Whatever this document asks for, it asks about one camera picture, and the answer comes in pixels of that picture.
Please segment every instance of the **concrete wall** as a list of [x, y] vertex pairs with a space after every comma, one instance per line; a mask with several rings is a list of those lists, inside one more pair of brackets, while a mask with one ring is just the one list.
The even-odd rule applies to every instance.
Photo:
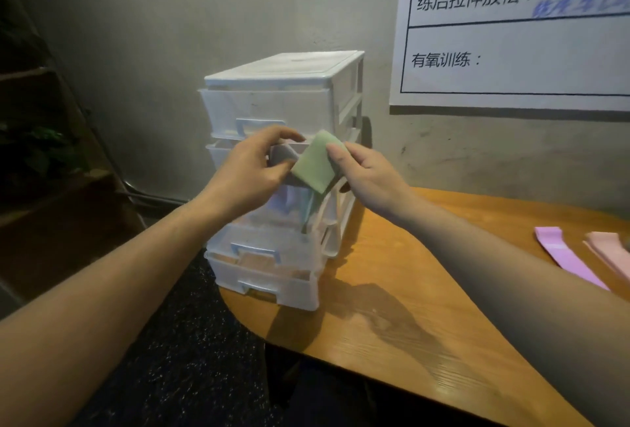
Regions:
[[23, 2], [144, 192], [188, 198], [212, 175], [204, 75], [281, 51], [362, 49], [374, 146], [411, 184], [630, 213], [628, 123], [390, 115], [397, 0]]

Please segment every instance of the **poster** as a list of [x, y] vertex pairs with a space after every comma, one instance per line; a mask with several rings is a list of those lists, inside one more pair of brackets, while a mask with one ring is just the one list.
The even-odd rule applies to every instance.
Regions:
[[630, 0], [399, 0], [391, 105], [630, 111]]

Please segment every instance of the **wooden tabletop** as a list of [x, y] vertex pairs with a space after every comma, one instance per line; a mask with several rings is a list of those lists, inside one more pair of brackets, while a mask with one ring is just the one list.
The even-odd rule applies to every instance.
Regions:
[[[630, 286], [582, 242], [591, 231], [628, 235], [630, 222], [583, 208], [415, 190], [548, 261], [534, 227], [561, 227], [567, 245], [630, 300]], [[269, 343], [508, 426], [590, 425], [421, 243], [369, 210], [355, 207], [342, 251], [326, 265], [319, 289], [315, 312], [225, 289], [221, 295], [236, 318]]]

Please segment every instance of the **white plastic lid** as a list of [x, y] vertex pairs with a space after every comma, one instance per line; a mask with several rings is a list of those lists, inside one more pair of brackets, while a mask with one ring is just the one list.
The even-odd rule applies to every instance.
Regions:
[[322, 84], [364, 56], [363, 51], [287, 52], [205, 77], [207, 86], [248, 81]]

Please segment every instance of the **person's right arm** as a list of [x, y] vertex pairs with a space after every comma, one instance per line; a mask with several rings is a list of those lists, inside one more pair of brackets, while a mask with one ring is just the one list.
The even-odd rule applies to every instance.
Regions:
[[329, 144], [352, 191], [421, 241], [501, 334], [595, 426], [630, 422], [630, 304], [414, 194], [385, 157]]

